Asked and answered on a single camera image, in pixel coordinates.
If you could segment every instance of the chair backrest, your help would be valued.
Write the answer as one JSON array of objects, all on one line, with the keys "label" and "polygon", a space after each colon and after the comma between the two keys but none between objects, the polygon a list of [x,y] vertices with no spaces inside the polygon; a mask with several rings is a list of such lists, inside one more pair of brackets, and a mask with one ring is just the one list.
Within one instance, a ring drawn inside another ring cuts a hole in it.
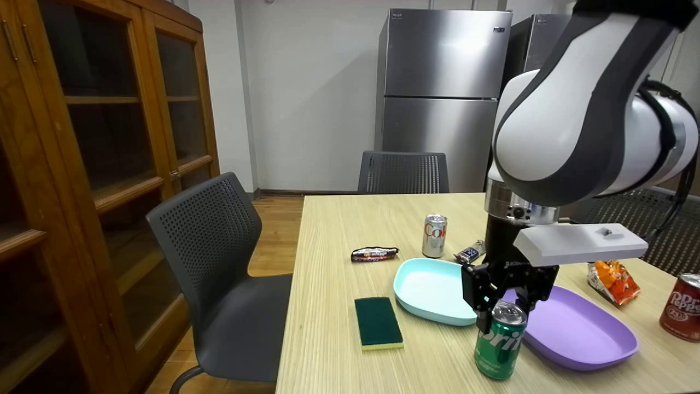
[{"label": "chair backrest", "polygon": [[[673,192],[644,189],[608,198],[589,198],[573,207],[575,224],[624,224],[640,237],[647,237],[673,207]],[[646,261],[674,276],[700,271],[700,198],[689,196],[673,225],[651,239]]]},{"label": "chair backrest", "polygon": [[146,215],[171,271],[204,323],[219,299],[247,277],[262,224],[234,172],[197,183]]},{"label": "chair backrest", "polygon": [[366,150],[359,192],[448,192],[444,153]]}]

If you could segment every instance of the gray chair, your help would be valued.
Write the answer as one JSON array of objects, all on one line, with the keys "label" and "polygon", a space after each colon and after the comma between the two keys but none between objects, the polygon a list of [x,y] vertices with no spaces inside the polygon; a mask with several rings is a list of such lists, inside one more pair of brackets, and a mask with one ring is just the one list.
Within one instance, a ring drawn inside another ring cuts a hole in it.
[{"label": "gray chair", "polygon": [[606,198],[589,198],[570,207],[573,224],[624,224],[641,239],[647,239],[651,249],[646,261],[667,274],[700,271],[700,198],[687,196],[679,216],[662,232],[673,207],[674,195],[666,189],[641,189]]},{"label": "gray chair", "polygon": [[444,153],[366,150],[359,171],[359,192],[448,192]]},{"label": "gray chair", "polygon": [[199,362],[178,376],[171,391],[201,371],[274,383],[291,276],[247,276],[262,224],[236,174],[225,172],[176,195],[146,220],[191,307]]}]

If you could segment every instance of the wooden cabinet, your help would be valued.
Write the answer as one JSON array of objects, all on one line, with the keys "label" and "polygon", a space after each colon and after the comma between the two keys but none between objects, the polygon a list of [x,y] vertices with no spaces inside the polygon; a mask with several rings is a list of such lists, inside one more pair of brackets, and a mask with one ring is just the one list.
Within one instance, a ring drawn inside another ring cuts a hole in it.
[{"label": "wooden cabinet", "polygon": [[201,23],[0,0],[0,391],[138,391],[188,325],[144,215],[219,169]]}]

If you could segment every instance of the purple plate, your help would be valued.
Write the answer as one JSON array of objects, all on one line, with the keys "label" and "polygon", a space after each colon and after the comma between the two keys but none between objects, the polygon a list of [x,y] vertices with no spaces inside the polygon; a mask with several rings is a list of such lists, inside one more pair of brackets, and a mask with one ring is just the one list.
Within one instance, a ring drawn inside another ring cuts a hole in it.
[{"label": "purple plate", "polygon": [[636,352],[636,336],[626,323],[563,286],[530,312],[526,344],[570,370],[601,370]]}]

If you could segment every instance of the snack bag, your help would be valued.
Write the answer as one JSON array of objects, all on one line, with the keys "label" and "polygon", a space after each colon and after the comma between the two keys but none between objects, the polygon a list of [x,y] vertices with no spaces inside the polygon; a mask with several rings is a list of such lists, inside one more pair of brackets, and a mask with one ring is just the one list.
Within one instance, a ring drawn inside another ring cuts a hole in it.
[{"label": "snack bag", "polygon": [[626,307],[640,295],[640,286],[619,261],[589,262],[589,285],[616,307]]}]

